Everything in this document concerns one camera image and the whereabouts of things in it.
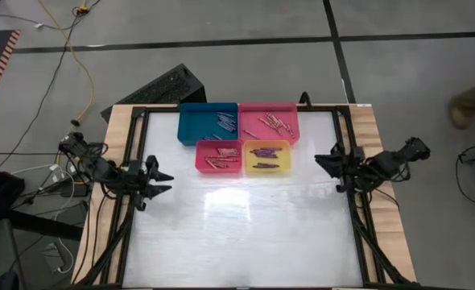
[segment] pink bin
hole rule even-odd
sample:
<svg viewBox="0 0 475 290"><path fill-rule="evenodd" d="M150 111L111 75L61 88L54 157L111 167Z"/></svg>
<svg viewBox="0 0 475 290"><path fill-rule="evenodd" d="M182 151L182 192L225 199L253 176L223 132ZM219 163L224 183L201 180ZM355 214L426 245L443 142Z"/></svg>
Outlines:
<svg viewBox="0 0 475 290"><path fill-rule="evenodd" d="M293 136L283 127L279 127L279 135L264 122L268 121L266 113L273 114L283 123L289 124ZM258 138L246 133L249 131ZM246 140L286 140L291 145L295 144L300 138L299 118L294 102L263 102L263 103L241 103L239 104L239 139L242 142Z"/></svg>
<svg viewBox="0 0 475 290"><path fill-rule="evenodd" d="M237 162L224 162L223 164L229 165L227 168L213 168L205 161L206 156L219 155L218 148L236 148L239 152L239 157L229 157L230 159L237 160ZM237 173L241 170L243 161L242 145L237 140L227 141L212 141L203 140L196 143L196 161L195 167L202 173Z"/></svg>

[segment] concrete floor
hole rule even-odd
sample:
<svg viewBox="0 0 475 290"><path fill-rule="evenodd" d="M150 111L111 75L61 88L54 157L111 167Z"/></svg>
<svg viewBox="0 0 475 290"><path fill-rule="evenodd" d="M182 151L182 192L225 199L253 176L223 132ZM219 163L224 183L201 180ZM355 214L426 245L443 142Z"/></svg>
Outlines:
<svg viewBox="0 0 475 290"><path fill-rule="evenodd" d="M81 3L45 2L64 26L72 22L71 9ZM331 3L340 35L475 31L475 1ZM0 14L51 23L34 0L2 1ZM64 44L58 31L36 30L32 24L0 18L0 29L15 28L23 29L19 48ZM317 0L129 0L124 4L102 0L75 28L72 43L329 35L322 1ZM470 129L459 131L447 116L448 101L475 85L475 39L353 42L342 46L357 102L373 104L384 147L399 149L406 138L417 136L432 149L429 160L411 165L410 181L394 186L418 281L475 289L475 205L460 195L454 177L456 155L475 144L475 122ZM204 83L210 102L297 101L304 90L314 102L346 102L332 43L78 55L96 86L93 108L82 125L91 141L102 141L105 135L101 110L179 63L185 63ZM10 151L33 118L59 57L59 53L11 57L0 83L0 151ZM83 72L66 56L39 119L18 151L54 152L69 128L68 121L84 109L88 98L89 85ZM13 156L2 169L10 172L51 162L50 156ZM461 182L475 197L475 168L462 169ZM28 172L24 176L28 187L37 186L45 174ZM62 202L59 197L42 200L23 210L44 211ZM33 289L39 283L29 284Z"/></svg>

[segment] wooden table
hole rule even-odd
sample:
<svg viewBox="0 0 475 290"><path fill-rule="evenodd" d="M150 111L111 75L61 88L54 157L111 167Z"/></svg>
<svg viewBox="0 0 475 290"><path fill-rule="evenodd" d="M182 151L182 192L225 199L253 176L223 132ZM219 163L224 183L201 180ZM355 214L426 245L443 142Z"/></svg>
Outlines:
<svg viewBox="0 0 475 290"><path fill-rule="evenodd" d="M130 127L130 115L135 105L116 105L113 107L110 117L105 143L109 145L109 150L104 157L108 160L114 160L116 164L120 164L123 159L126 138ZM175 108L176 105L146 105L149 107ZM366 157L376 155L381 152L382 144L379 137L377 123L375 122L374 110L370 105L349 105L353 129L358 146L363 146ZM344 138L347 138L346 130L342 130ZM379 189L390 194L394 198L393 188L390 183L384 183ZM98 222L97 244L94 243L94 234L96 228L97 211L100 207L103 194L99 184L93 189L91 207L89 211L89 219L86 219L84 226L84 234L78 249L78 255L75 264L74 275L80 271L78 278L80 280L91 268L91 263L97 261L99 255L107 245L109 235L109 226L112 218L114 201L105 199L101 206L100 219ZM404 229L400 220L397 206L381 194L373 191L373 198L370 204L374 227L377 234L378 245L382 248L388 259L398 268L403 276L409 280L415 280L415 273L407 248ZM87 245L87 221L89 224L89 246L86 252L86 260L84 266L79 269L81 261L84 258L85 247ZM371 281L376 281L375 266L373 256L369 247L364 244L366 252L366 260L368 272ZM110 264L109 282L116 280L116 272L118 267L120 248L114 252L112 263Z"/></svg>

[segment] black case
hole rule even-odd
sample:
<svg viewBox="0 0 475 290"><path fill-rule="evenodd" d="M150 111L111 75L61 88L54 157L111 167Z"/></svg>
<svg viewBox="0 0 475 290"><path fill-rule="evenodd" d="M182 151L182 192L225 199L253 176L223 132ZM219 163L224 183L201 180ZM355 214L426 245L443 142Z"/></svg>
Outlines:
<svg viewBox="0 0 475 290"><path fill-rule="evenodd" d="M115 105L180 104L183 102L207 102L207 97L204 85L184 64L179 64ZM109 122L111 112L112 106L103 110L101 117Z"/></svg>

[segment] yellow bin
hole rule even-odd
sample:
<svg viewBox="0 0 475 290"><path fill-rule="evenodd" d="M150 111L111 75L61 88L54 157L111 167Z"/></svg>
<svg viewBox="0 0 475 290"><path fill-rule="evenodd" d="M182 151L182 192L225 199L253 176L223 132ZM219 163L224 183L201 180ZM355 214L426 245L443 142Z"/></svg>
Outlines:
<svg viewBox="0 0 475 290"><path fill-rule="evenodd" d="M248 173L274 173L286 172L291 170L291 147L286 140L247 140L244 145L245 151L245 169ZM257 157L254 149L261 148L280 148L275 151L278 158ZM277 168L254 168L258 163L276 164Z"/></svg>

